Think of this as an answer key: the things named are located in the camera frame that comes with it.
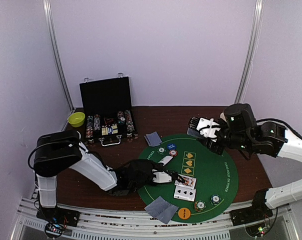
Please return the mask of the king of diamonds card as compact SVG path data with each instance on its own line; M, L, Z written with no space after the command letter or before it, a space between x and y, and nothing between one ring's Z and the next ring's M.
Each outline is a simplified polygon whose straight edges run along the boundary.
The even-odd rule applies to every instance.
M194 189L196 186L196 178L194 177L190 177L190 176L185 176L185 175L181 175L182 177L185 178L186 182L184 184L179 183L177 181L175 181L175 185L176 186L180 186L180 187L184 187L184 188L189 188L189 189Z

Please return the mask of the three of spades card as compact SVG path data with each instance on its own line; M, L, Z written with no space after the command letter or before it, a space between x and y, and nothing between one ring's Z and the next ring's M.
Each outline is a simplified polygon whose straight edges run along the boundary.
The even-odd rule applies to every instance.
M194 202L196 197L196 189L188 189L185 187L176 186L173 197L175 199Z

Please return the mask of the deck of cards clear box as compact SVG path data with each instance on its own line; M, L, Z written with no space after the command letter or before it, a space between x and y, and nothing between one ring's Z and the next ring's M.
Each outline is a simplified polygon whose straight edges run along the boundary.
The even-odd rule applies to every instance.
M187 129L187 135L198 138L198 139L203 139L204 137L197 131L197 130L193 130L191 128Z

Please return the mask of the green twenty chip stack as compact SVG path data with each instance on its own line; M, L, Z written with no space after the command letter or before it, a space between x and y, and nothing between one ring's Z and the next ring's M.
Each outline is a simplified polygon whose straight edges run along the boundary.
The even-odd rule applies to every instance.
M163 147L159 147L159 148L157 149L157 152L158 152L159 155L164 155L165 152L166 152L166 149L163 148Z

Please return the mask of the blue small blind button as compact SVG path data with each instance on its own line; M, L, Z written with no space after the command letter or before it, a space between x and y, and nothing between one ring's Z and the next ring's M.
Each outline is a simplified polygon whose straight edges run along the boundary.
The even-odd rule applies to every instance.
M166 148L167 148L169 151L175 150L175 149L176 149L176 145L173 144L173 143L169 143L169 144L166 146Z

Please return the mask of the dealt playing cards blue back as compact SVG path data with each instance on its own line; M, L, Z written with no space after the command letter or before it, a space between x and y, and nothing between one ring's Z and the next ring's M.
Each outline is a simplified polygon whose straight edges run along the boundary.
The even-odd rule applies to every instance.
M157 219L164 224L168 224L178 210L178 206L173 204L165 204L159 208Z

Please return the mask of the orange big blind button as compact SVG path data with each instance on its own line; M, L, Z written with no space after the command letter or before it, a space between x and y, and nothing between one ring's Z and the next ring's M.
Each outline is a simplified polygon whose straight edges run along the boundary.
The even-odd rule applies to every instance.
M189 219L191 217L190 209L186 207L182 207L178 210L178 217L182 220Z

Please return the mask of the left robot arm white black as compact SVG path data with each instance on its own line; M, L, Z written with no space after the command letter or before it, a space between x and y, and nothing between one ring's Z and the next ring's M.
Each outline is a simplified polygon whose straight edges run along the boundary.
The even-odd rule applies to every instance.
M126 196L145 185L186 180L164 162L134 159L118 168L106 165L97 152L89 150L78 131L68 130L43 135L28 156L28 167L35 173L39 191L39 210L52 222L63 212L57 204L57 175L72 169L112 196Z

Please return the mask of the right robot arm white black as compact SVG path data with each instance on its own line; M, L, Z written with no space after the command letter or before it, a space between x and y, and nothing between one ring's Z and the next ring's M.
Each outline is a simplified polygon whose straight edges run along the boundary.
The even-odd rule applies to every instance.
M282 120L256 120L247 103L228 106L218 121L201 118L196 129L205 138L207 148L218 155L227 147L238 150L245 159L250 159L255 153L302 163L302 136ZM256 221L266 213L266 209L299 200L302 200L302 179L257 191L247 216Z

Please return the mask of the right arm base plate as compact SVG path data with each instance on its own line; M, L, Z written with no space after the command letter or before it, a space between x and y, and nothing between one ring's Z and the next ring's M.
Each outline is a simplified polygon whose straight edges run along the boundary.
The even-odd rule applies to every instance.
M256 208L253 206L232 210L230 218L234 226L245 225L256 221L264 220L264 218L272 217L273 211L269 208Z

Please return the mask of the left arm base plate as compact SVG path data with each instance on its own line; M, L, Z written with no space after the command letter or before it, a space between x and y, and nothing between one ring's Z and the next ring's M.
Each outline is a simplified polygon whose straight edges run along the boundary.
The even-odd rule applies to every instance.
M80 212L60 207L43 208L37 211L36 217L46 220L47 222L76 227L80 217Z

